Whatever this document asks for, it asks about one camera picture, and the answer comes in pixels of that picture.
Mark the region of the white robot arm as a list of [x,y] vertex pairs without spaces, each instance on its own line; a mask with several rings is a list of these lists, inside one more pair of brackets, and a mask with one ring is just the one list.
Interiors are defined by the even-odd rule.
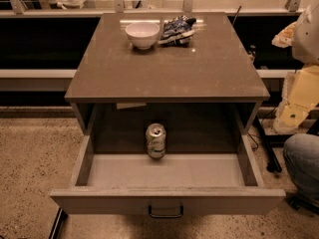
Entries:
[[273,128],[278,132],[297,129],[319,104],[319,0],[313,0],[299,18],[272,40],[280,48],[292,48],[294,59],[303,63],[288,73],[282,88]]

